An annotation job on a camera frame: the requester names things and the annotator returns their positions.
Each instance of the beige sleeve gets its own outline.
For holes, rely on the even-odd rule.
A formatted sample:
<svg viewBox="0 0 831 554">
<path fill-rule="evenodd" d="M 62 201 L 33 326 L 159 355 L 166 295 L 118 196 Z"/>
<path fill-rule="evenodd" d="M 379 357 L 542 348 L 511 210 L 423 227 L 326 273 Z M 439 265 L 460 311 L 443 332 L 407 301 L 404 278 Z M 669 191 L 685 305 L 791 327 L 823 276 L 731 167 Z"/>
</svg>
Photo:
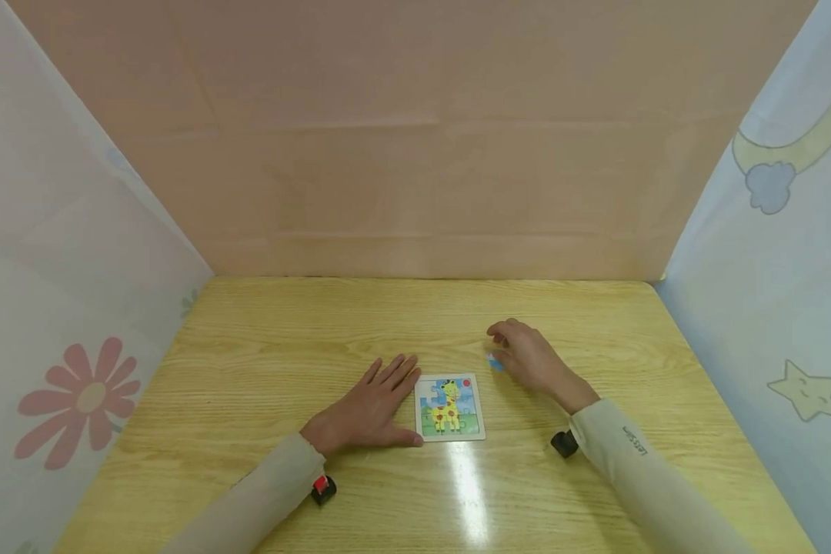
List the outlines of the beige sleeve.
<svg viewBox="0 0 831 554">
<path fill-rule="evenodd" d="M 286 437 L 172 539 L 164 554 L 249 554 L 309 495 L 324 461 L 300 434 Z"/>
<path fill-rule="evenodd" d="M 576 413 L 572 435 L 660 552 L 752 552 L 728 521 L 668 465 L 635 423 L 609 400 Z"/>
</svg>

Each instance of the wood grain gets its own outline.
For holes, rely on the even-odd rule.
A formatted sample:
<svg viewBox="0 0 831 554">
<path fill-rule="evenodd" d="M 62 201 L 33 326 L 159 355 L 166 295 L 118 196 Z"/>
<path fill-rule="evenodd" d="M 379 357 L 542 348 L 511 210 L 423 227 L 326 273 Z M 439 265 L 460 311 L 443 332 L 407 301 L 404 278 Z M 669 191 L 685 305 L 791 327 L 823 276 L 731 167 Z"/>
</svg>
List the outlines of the wood grain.
<svg viewBox="0 0 831 554">
<path fill-rule="evenodd" d="M 56 552 L 158 552 L 376 356 L 475 372 L 484 442 L 359 450 L 263 552 L 648 552 L 566 415 L 491 372 L 486 327 L 530 322 L 759 552 L 812 552 L 664 305 L 641 282 L 213 279 Z M 413 426 L 408 399 L 399 424 Z"/>
</svg>

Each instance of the pink flower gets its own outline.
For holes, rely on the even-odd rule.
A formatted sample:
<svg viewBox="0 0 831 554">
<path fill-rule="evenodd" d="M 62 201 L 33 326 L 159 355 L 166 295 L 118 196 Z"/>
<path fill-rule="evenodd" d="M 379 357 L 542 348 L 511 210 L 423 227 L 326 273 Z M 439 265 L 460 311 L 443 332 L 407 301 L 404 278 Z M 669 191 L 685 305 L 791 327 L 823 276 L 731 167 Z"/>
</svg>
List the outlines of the pink flower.
<svg viewBox="0 0 831 554">
<path fill-rule="evenodd" d="M 134 395 L 141 385 L 139 381 L 123 383 L 135 369 L 135 358 L 129 356 L 117 366 L 122 349 L 120 339 L 107 338 L 95 363 L 94 374 L 83 346 L 68 346 L 65 350 L 67 367 L 54 365 L 46 372 L 46 382 L 63 390 L 36 390 L 18 403 L 18 413 L 24 416 L 60 413 L 22 437 L 15 445 L 17 459 L 26 459 L 61 433 L 43 467 L 48 470 L 65 467 L 77 450 L 87 421 L 89 445 L 93 450 L 99 451 L 111 442 L 113 426 L 107 412 L 118 418 L 128 418 L 135 404 L 125 396 Z"/>
</svg>

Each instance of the cartoon giraffe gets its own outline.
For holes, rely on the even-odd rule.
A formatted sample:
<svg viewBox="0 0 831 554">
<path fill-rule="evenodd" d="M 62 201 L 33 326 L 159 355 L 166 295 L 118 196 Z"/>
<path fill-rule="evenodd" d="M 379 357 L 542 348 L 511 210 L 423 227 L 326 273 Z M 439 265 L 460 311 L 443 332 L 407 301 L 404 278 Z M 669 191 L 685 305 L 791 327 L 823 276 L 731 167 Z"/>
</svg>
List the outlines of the cartoon giraffe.
<svg viewBox="0 0 831 554">
<path fill-rule="evenodd" d="M 456 381 L 447 379 L 440 384 L 440 388 L 446 395 L 446 404 L 435 406 L 432 409 L 432 418 L 434 420 L 434 430 L 443 434 L 446 430 L 446 422 L 449 421 L 449 431 L 462 432 L 462 427 L 459 424 L 459 408 L 456 405 L 458 398 L 462 396 L 459 392 L 459 387 Z"/>
</svg>

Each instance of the left hand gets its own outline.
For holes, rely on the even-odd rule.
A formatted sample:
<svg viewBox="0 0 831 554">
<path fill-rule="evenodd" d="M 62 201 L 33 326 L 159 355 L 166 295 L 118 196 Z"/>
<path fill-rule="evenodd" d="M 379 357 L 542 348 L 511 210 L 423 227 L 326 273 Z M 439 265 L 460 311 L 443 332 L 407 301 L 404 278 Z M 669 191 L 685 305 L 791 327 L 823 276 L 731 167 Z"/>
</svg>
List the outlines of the left hand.
<svg viewBox="0 0 831 554">
<path fill-rule="evenodd" d="M 425 441 L 417 432 L 391 421 L 422 374 L 417 362 L 401 354 L 379 372 L 382 360 L 375 360 L 347 395 L 302 427 L 302 436 L 327 458 L 349 446 L 420 447 Z"/>
</svg>

